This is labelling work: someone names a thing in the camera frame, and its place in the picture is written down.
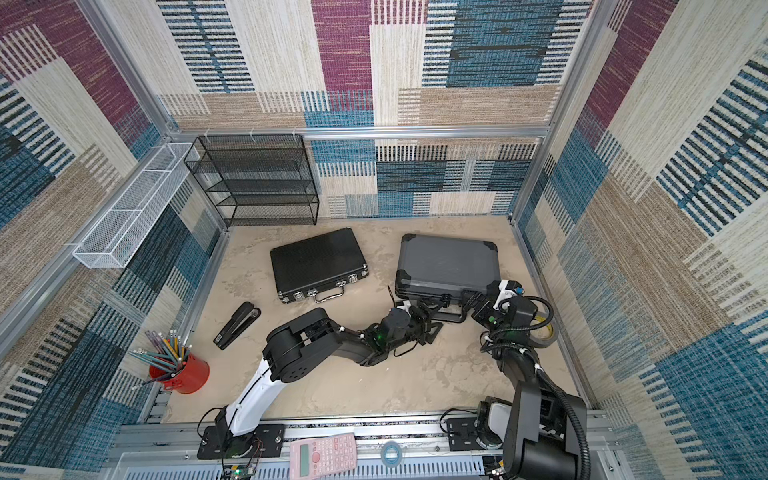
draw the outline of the roll of tape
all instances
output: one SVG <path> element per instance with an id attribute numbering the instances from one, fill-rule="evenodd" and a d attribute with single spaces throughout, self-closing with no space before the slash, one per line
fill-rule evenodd
<path id="1" fill-rule="evenodd" d="M 397 442 L 390 440 L 382 447 L 382 463 L 387 468 L 395 468 L 402 462 L 402 449 Z"/>

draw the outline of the calculator keypad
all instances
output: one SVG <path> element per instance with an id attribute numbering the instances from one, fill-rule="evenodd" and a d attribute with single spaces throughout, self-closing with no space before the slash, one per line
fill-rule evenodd
<path id="1" fill-rule="evenodd" d="M 300 475 L 301 445 L 309 446 L 309 474 Z M 291 442 L 291 480 L 313 480 L 324 475 L 347 472 L 357 468 L 357 444 L 353 433 L 344 433 L 319 439 Z"/>

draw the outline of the wire shelf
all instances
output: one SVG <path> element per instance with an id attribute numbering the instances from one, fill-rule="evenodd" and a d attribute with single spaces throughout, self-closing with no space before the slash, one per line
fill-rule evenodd
<path id="1" fill-rule="evenodd" d="M 184 163 L 227 226 L 317 223 L 317 189 L 299 135 L 198 137 Z"/>
<path id="2" fill-rule="evenodd" d="M 125 268 L 189 174 L 190 143 L 165 144 L 91 228 L 75 258 L 88 268 Z"/>

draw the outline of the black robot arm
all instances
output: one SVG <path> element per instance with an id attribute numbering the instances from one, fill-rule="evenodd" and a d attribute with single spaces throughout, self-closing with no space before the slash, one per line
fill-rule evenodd
<path id="1" fill-rule="evenodd" d="M 527 480 L 585 480 L 589 451 L 581 425 L 586 424 L 586 408 L 581 399 L 564 394 L 549 380 L 528 346 L 536 344 L 530 341 L 530 325 L 538 309 L 524 297 L 513 297 L 502 310 L 489 306 L 487 299 L 473 298 L 472 317 L 488 329 L 482 351 L 493 355 L 515 385 L 512 403 L 488 398 L 478 408 L 478 441 L 489 448 L 503 442 L 503 467 L 493 473 Z M 214 451 L 227 456 L 245 452 L 252 439 L 241 432 L 258 424 L 285 384 L 302 379 L 331 355 L 373 366 L 406 343 L 432 343 L 442 328 L 442 323 L 432 321 L 438 309 L 421 302 L 396 302 L 380 323 L 355 331 L 331 320 L 324 309 L 315 308 L 277 327 L 266 338 L 262 365 L 254 379 L 234 404 L 222 409 L 215 435 L 212 430 L 203 445 L 215 442 Z"/>

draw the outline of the black wire mesh shelf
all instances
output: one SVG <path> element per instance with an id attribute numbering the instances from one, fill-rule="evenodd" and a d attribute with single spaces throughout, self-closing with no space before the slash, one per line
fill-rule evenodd
<path id="1" fill-rule="evenodd" d="M 299 135 L 209 135 L 192 150 L 184 163 L 228 226 L 317 224 L 317 188 Z"/>

